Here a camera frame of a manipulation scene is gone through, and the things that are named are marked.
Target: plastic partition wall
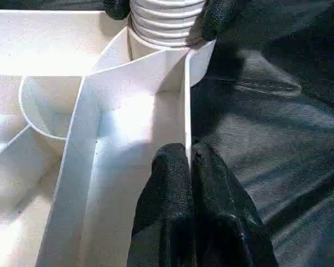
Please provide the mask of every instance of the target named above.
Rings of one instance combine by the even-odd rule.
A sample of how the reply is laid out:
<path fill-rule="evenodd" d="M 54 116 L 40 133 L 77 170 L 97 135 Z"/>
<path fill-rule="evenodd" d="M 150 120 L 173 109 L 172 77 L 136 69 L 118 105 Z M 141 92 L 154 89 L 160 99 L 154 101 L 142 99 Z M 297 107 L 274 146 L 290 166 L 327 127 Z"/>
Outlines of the plastic partition wall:
<path fill-rule="evenodd" d="M 214 42 L 162 48 L 104 12 L 0 11 L 0 266 L 125 266 L 159 147 L 190 160 Z"/>

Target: white plastic compartment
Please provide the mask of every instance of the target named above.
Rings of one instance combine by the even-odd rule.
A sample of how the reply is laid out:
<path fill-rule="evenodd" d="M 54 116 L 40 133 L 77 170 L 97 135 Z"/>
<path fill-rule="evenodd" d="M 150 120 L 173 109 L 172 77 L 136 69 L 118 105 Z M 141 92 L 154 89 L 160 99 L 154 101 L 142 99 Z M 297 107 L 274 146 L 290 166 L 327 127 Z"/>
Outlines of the white plastic compartment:
<path fill-rule="evenodd" d="M 111 46 L 120 38 L 138 37 L 126 28 Z M 213 45 L 186 58 L 186 49 L 131 54 L 85 77 L 37 266 L 126 265 L 154 153 L 181 142 L 190 157 L 189 89 L 205 74 Z"/>
<path fill-rule="evenodd" d="M 111 21 L 102 12 L 0 11 L 0 267 L 36 264 L 79 76 L 94 66 L 126 24 Z M 30 88 L 42 96 L 35 99 L 38 114 L 52 111 L 54 121 L 47 124 L 52 128 L 41 133 L 37 126 L 42 118 L 28 114 L 26 126 L 19 107 L 23 77 L 25 85 L 43 85 Z"/>
<path fill-rule="evenodd" d="M 28 123 L 0 152 L 0 266 L 125 266 L 154 153 L 190 156 L 189 90 L 214 43 L 161 48 L 104 12 L 0 15 L 0 75 L 23 77 Z"/>

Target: glove finger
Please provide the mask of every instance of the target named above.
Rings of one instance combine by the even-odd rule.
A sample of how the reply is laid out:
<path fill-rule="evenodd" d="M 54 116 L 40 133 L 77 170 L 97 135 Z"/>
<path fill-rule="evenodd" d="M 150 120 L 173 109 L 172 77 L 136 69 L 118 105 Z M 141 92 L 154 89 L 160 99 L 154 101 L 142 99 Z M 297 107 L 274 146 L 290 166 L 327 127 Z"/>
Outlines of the glove finger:
<path fill-rule="evenodd" d="M 202 266 L 278 266 L 251 197 L 207 144 L 193 146 L 192 177 Z"/>
<path fill-rule="evenodd" d="M 185 148 L 165 145 L 153 159 L 151 176 L 137 202 L 127 266 L 190 266 L 193 215 Z"/>
<path fill-rule="evenodd" d="M 115 20 L 122 20 L 130 12 L 129 0 L 104 0 L 105 12 Z"/>
<path fill-rule="evenodd" d="M 211 41 L 223 33 L 247 2 L 248 0 L 210 0 L 203 14 L 203 40 Z"/>

